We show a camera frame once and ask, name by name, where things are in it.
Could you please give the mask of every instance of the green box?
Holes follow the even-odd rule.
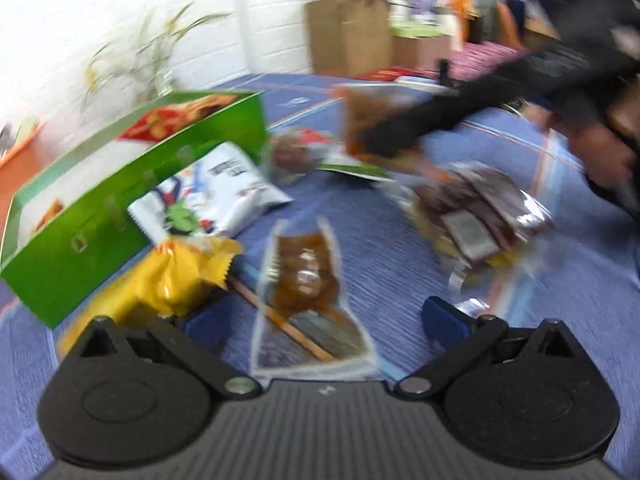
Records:
[[[190,101],[211,92],[172,92],[101,130],[57,159],[14,196],[0,248],[0,277],[47,326],[62,321],[97,286],[149,244],[127,206],[225,140],[254,162],[267,139],[258,92],[218,92],[238,101],[158,143],[80,197],[18,247],[25,204],[88,155],[121,134],[153,108]]]

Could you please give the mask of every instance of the white snack bag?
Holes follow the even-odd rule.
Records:
[[[291,200],[265,181],[240,148],[224,142],[127,210],[155,245],[171,235],[197,244],[207,235],[236,236],[268,208]]]

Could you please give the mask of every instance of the white wall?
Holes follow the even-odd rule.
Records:
[[[130,34],[152,9],[167,16],[232,12],[178,44],[172,68],[185,88],[251,72],[310,72],[304,0],[0,0],[0,122],[34,114],[44,143],[64,152],[129,110],[131,86],[113,84],[80,113],[82,69],[106,41]]]
[[[234,0],[0,0],[0,119],[33,113],[47,120],[42,139],[54,153],[77,144],[122,115],[131,88],[104,89],[82,116],[82,68],[107,40],[135,27],[155,9],[164,16],[195,1],[194,17],[234,12]],[[189,88],[206,88],[248,72],[234,14],[194,30],[178,46],[175,73]]]
[[[245,0],[254,72],[309,72],[305,0]]]

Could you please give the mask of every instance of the yellow snack bag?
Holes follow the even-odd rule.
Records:
[[[201,248],[169,238],[92,300],[60,337],[59,354],[69,352],[96,316],[127,324],[144,324],[149,316],[185,316],[202,304],[211,285],[226,290],[236,254],[242,254],[242,245],[229,238],[207,238]]]

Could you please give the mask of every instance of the floor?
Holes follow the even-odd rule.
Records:
[[[224,88],[262,91],[272,129],[304,126],[339,132],[342,105],[330,93],[335,78],[303,75],[249,75]],[[453,132],[425,141],[440,163],[475,159],[509,174],[532,190],[554,215],[556,230],[536,246],[526,266],[496,278],[488,290],[494,312],[512,325],[534,326],[544,317],[563,319],[585,346],[614,389],[622,408],[620,428],[607,460],[629,478],[640,478],[640,300],[635,226],[622,211],[592,195],[563,139],[544,137],[525,121],[486,110]],[[328,218],[342,253],[350,308],[375,341],[381,378],[395,381],[428,361],[438,348],[420,328],[422,302],[430,295],[450,300],[446,276],[428,245],[402,212],[367,182],[331,173],[313,173],[286,191],[290,205],[269,212],[239,237],[246,255],[239,267],[252,285],[265,241],[277,218],[292,230],[315,229]],[[129,262],[120,272],[135,262]],[[33,477],[49,463],[34,413],[57,365],[53,331],[0,288],[0,466],[16,480]],[[202,312],[187,332],[208,346],[211,324],[223,312],[232,333],[223,358],[248,369],[255,311],[229,295]]]

